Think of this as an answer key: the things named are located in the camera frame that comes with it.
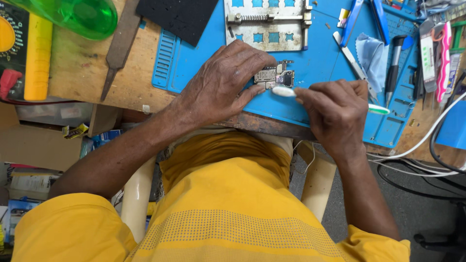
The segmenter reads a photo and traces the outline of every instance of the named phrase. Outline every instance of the blue silicone mat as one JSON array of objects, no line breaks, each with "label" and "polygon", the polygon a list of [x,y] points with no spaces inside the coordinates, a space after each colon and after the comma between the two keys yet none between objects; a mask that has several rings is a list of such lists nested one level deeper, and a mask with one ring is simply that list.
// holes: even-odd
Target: blue silicone mat
[{"label": "blue silicone mat", "polygon": [[[308,87],[312,83],[334,81],[341,78],[348,81],[356,79],[332,36],[335,31],[342,32],[342,28],[336,27],[339,22],[338,16],[341,8],[349,9],[351,3],[352,0],[320,1],[318,6],[313,6],[312,10],[312,25],[309,28],[308,38],[309,49],[307,51],[270,53],[277,60],[294,60],[294,63],[289,64],[287,68],[295,70],[295,86]],[[389,106],[392,113],[387,116],[368,113],[363,137],[365,142],[390,148],[396,146],[414,107],[414,101],[411,99],[414,89],[412,75],[417,67],[418,33],[413,23],[416,21],[414,14],[410,14],[405,9],[409,8],[396,10],[384,6],[390,38],[399,34],[408,34],[415,41],[411,48],[401,53],[397,87]],[[355,42],[360,33],[380,38],[375,17],[367,1],[358,16],[348,44],[348,48],[355,58]],[[157,88],[180,93],[197,73],[200,66],[225,42],[223,0],[219,0],[196,47],[162,29],[152,84]],[[378,94],[378,100],[381,104],[385,104],[383,92]],[[273,95],[269,90],[256,96],[244,110],[309,126],[306,111],[300,104],[296,103],[293,98]]]}]

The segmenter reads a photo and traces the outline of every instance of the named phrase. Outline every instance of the wooden desk surface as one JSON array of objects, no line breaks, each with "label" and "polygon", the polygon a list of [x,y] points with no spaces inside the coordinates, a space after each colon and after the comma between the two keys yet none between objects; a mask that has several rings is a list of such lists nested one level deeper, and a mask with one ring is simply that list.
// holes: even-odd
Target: wooden desk surface
[{"label": "wooden desk surface", "polygon": [[[113,2],[120,14],[124,0],[113,0]],[[145,28],[138,30],[126,65],[116,74],[103,104],[137,111],[142,111],[143,105],[148,105],[150,112],[158,112],[176,95],[154,88],[151,84],[160,26],[144,20],[146,21]],[[101,103],[100,95],[108,71],[105,57],[111,39],[112,37],[103,41],[91,41],[69,30],[54,26],[48,94]],[[435,113],[430,110],[422,111],[421,106],[421,103],[418,103],[414,109],[411,119],[415,119],[416,124],[413,127],[406,126],[394,149],[397,153],[405,152],[416,144],[437,118],[438,111]],[[247,112],[219,124],[285,137],[315,139],[308,128]],[[368,145],[368,150],[382,154],[388,154],[391,151],[372,145]],[[437,145],[436,151],[442,159],[447,159],[445,161],[448,163],[462,164],[466,157],[465,151],[446,146]],[[427,143],[408,157],[433,162]]]}]

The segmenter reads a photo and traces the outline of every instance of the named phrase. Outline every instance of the sleeve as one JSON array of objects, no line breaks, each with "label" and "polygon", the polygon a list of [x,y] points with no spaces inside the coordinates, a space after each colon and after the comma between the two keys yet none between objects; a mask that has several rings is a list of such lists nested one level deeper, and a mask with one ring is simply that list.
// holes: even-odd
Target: sleeve
[{"label": "sleeve", "polygon": [[348,237],[337,247],[350,261],[409,262],[410,244],[409,240],[396,241],[349,225]]},{"label": "sleeve", "polygon": [[136,245],[108,200],[74,193],[24,215],[15,228],[12,261],[124,261]]}]

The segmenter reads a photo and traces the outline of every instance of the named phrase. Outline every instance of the hand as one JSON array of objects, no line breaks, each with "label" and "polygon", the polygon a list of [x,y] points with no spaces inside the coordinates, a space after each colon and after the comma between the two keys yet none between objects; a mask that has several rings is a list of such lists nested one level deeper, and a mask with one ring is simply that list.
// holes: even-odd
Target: hand
[{"label": "hand", "polygon": [[363,80],[312,84],[295,89],[296,100],[309,114],[311,131],[335,162],[364,157],[364,124],[368,110],[367,82]]},{"label": "hand", "polygon": [[276,65],[273,56],[235,40],[220,47],[202,65],[172,104],[198,127],[228,119],[265,91],[258,85],[241,91],[249,79],[265,66]]}]

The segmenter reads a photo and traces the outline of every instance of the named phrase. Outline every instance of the pink tool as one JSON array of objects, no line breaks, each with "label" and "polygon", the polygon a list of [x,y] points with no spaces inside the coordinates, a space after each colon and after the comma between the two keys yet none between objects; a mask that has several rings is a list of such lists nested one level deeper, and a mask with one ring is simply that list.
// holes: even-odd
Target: pink tool
[{"label": "pink tool", "polygon": [[439,75],[437,77],[437,90],[435,90],[435,97],[437,102],[442,102],[443,95],[446,92],[446,87],[448,86],[448,74],[450,73],[450,42],[452,40],[452,29],[450,27],[450,22],[446,22],[444,27],[444,37],[441,40],[441,66],[439,70]]}]

